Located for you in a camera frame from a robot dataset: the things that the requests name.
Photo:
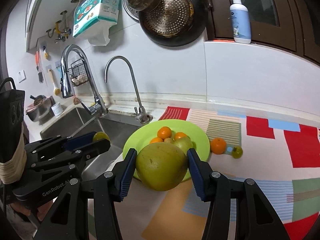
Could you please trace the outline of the teal tissue pack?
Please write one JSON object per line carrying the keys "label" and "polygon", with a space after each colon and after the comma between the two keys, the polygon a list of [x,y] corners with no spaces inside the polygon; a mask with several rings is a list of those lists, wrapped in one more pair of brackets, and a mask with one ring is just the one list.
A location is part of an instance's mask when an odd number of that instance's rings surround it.
{"label": "teal tissue pack", "polygon": [[73,37],[87,40],[93,46],[110,42],[109,30],[117,25],[120,0],[83,0],[76,7]]}

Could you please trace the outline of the small orange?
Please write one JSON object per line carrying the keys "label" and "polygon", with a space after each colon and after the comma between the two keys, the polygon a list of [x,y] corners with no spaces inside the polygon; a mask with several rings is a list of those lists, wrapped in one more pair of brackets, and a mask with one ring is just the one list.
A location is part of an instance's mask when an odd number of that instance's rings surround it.
{"label": "small orange", "polygon": [[164,140],[160,137],[155,137],[153,139],[150,140],[150,144],[153,144],[153,143],[157,143],[157,142],[163,142]]}

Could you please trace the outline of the white blue pump bottle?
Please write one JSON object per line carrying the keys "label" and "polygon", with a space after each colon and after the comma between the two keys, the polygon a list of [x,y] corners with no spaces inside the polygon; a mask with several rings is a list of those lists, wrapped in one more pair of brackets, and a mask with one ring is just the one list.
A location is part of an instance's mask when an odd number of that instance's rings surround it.
{"label": "white blue pump bottle", "polygon": [[249,13],[246,6],[241,0],[232,0],[233,3],[229,7],[232,32],[235,42],[250,44],[251,43],[251,25],[249,21]]}

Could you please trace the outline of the large green pomelo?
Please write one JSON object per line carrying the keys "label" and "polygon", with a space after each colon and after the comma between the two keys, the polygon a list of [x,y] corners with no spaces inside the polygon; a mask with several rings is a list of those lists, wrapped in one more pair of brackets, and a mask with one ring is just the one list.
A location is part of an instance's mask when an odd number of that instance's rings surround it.
{"label": "large green pomelo", "polygon": [[156,142],[137,155],[136,171],[141,182],[155,191],[175,188],[187,173],[187,156],[173,144]]}

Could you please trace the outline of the chrome pull-down faucet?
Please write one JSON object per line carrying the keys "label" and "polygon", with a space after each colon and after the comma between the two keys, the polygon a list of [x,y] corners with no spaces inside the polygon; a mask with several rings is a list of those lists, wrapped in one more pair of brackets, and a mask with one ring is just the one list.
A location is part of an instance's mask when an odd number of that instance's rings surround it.
{"label": "chrome pull-down faucet", "polygon": [[[72,67],[68,66],[68,56],[71,52],[75,52],[78,55],[79,60],[82,62],[81,64]],[[79,98],[75,98],[74,103],[80,103],[90,115],[98,113],[105,115],[108,113],[104,100],[99,94],[95,84],[87,56],[78,45],[71,44],[63,50],[61,56],[61,73],[61,92],[64,99],[75,96],[74,86],[89,82],[94,96],[94,104],[88,107]]]}

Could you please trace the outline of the stainless steel sink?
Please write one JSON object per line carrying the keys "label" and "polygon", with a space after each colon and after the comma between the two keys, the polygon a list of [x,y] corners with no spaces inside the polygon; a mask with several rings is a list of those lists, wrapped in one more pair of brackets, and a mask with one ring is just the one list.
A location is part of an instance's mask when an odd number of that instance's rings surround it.
{"label": "stainless steel sink", "polygon": [[82,179],[86,181],[110,170],[122,154],[127,139],[142,126],[133,114],[110,111],[103,117],[93,117],[83,108],[76,107],[40,132],[40,136],[47,139],[55,135],[78,137],[88,132],[105,132],[111,139],[111,148],[107,153],[86,162],[82,172]]}

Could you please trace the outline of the lime green plate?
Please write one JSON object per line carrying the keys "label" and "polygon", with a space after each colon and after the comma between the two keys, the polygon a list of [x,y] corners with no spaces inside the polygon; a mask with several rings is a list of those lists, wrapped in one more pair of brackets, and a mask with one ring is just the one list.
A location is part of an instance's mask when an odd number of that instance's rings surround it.
{"label": "lime green plate", "polygon": [[[156,137],[158,130],[163,126],[168,126],[172,130],[173,134],[177,132],[185,133],[193,142],[193,148],[195,148],[199,158],[202,161],[207,161],[210,152],[210,145],[206,133],[199,128],[199,126],[189,121],[178,119],[154,121],[139,128],[129,137],[129,139],[127,139],[123,148],[122,156],[126,157],[130,149],[134,149],[139,153],[141,149],[150,144],[150,140]],[[134,177],[139,179],[137,171],[135,171]],[[190,173],[187,171],[182,181],[189,178]]]}

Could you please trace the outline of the green apple on plate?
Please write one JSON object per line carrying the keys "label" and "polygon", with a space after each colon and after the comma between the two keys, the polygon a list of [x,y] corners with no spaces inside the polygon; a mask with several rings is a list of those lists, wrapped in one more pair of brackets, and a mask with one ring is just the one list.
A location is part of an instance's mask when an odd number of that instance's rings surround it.
{"label": "green apple on plate", "polygon": [[185,154],[187,154],[190,148],[194,147],[193,142],[188,137],[182,137],[180,139],[177,139],[173,142],[173,144],[180,148]]}

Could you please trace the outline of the white small cup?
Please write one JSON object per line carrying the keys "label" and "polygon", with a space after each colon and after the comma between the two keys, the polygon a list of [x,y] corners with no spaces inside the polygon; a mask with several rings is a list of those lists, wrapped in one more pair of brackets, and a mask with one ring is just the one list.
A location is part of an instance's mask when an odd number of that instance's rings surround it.
{"label": "white small cup", "polygon": [[52,105],[51,107],[53,113],[55,116],[59,116],[63,113],[63,107],[61,105],[61,103],[57,102],[56,104]]}

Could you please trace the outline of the large orange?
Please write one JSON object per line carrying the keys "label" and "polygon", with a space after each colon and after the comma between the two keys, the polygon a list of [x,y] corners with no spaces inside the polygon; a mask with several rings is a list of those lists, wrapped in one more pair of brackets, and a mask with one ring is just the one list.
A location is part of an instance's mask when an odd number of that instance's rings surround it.
{"label": "large orange", "polygon": [[172,136],[172,130],[168,126],[163,126],[157,132],[157,137],[165,140]]}

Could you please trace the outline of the colourful patchwork mat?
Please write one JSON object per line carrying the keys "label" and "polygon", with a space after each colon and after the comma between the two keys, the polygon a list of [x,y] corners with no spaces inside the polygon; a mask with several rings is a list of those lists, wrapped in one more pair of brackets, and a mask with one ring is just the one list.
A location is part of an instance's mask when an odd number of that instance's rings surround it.
{"label": "colourful patchwork mat", "polygon": [[[223,138],[224,154],[210,154],[212,169],[228,178],[254,179],[276,210],[291,239],[303,239],[319,216],[319,126],[223,111],[169,106],[155,118],[182,119]],[[243,155],[232,157],[234,146]],[[123,239],[201,239],[209,204],[191,180],[156,192],[133,180],[128,196],[116,204]]]}

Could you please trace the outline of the steel pot with lid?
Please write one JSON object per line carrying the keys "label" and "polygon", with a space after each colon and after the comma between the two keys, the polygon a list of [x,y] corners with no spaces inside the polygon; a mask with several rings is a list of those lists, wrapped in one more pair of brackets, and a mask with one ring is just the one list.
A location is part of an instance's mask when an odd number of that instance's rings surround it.
{"label": "steel pot with lid", "polygon": [[44,95],[37,97],[31,95],[30,98],[33,99],[33,103],[26,108],[25,113],[31,121],[40,121],[52,110],[54,99],[52,96],[46,97]]}

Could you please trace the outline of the black frying pan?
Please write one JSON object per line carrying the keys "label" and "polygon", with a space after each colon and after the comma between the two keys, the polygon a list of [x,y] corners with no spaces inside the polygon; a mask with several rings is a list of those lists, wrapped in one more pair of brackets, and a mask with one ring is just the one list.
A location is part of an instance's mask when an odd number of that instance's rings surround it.
{"label": "black frying pan", "polygon": [[164,37],[146,29],[142,20],[142,11],[139,12],[139,22],[142,30],[153,42],[166,47],[179,47],[195,41],[204,31],[208,21],[208,8],[202,0],[188,0],[193,6],[194,13],[191,23],[179,34]]}

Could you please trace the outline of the brass perforated strainer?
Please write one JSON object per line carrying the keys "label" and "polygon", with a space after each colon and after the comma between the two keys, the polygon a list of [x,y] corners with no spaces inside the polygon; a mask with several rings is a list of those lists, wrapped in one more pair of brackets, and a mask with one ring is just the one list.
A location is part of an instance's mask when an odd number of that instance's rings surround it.
{"label": "brass perforated strainer", "polygon": [[161,0],[151,12],[143,12],[146,29],[164,37],[172,37],[191,23],[194,9],[188,0]]}

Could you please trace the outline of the small orange kumquat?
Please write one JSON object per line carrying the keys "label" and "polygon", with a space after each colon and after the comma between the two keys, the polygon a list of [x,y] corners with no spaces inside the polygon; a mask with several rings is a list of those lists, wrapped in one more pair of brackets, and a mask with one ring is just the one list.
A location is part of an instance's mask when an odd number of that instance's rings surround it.
{"label": "small orange kumquat", "polygon": [[183,132],[177,132],[177,133],[175,133],[175,135],[174,135],[174,140],[178,140],[178,139],[185,138],[185,137],[187,137],[187,135],[186,135],[185,133],[183,133]]}

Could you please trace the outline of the medium tangerine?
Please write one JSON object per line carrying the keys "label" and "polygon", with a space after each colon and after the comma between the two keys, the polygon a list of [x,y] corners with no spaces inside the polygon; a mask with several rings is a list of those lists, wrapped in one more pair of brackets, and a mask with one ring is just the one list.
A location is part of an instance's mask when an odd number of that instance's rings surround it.
{"label": "medium tangerine", "polygon": [[223,138],[214,138],[210,141],[210,150],[214,154],[224,154],[227,148],[226,141]]}

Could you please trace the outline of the small brownish fruit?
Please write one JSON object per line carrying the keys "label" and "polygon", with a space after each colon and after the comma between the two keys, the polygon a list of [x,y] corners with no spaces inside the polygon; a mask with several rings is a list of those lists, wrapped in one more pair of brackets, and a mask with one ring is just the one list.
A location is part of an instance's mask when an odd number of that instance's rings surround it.
{"label": "small brownish fruit", "polygon": [[174,143],[174,139],[172,139],[172,138],[165,138],[163,141],[166,143],[170,143],[170,144]]}

